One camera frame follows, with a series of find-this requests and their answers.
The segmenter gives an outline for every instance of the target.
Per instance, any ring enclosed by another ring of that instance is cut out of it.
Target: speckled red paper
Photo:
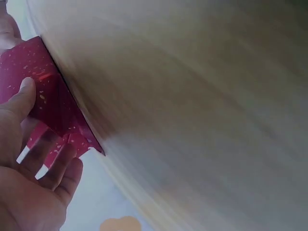
[[[75,146],[78,157],[90,147],[103,153],[40,37],[19,44],[0,57],[0,103],[18,92],[25,77],[36,82],[37,99],[30,116],[40,121],[28,147],[48,128],[60,137],[46,159],[47,167],[66,143]]]

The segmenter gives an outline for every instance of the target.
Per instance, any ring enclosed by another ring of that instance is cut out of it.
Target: finger
[[[67,167],[59,186],[54,190],[66,207],[71,202],[76,188],[79,185],[82,169],[83,164],[81,160],[74,158]]]
[[[26,77],[20,85],[19,92],[7,103],[2,104],[0,109],[12,112],[21,123],[33,108],[35,99],[35,82],[32,78]]]
[[[32,134],[33,130],[35,129],[36,125],[38,124],[38,120],[34,118],[27,117],[21,122],[21,128],[23,131],[23,142],[21,146],[21,150],[24,150],[25,146],[28,143],[30,135]]]
[[[62,147],[52,167],[45,176],[38,180],[39,184],[54,191],[60,184],[67,166],[74,157],[76,157],[76,150],[71,144]]]
[[[19,172],[25,177],[34,177],[43,166],[46,156],[55,145],[57,138],[53,131],[45,131],[20,163]]]

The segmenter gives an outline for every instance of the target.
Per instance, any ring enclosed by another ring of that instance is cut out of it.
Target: round wooden table
[[[307,226],[304,4],[28,0],[102,166],[157,231]]]

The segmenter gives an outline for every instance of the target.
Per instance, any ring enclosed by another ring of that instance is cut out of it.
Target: hand
[[[5,1],[0,1],[0,54],[23,42],[17,23],[6,11]]]
[[[36,180],[57,138],[51,131],[43,134],[20,164],[16,162],[35,125],[27,117],[35,89],[27,77],[19,92],[0,105],[0,227],[5,231],[58,231],[82,174],[82,162],[75,158],[74,148],[66,145],[46,175]]]

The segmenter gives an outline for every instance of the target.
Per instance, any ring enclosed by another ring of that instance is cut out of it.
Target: wooden surface
[[[304,1],[28,0],[107,157],[157,231],[301,231]]]

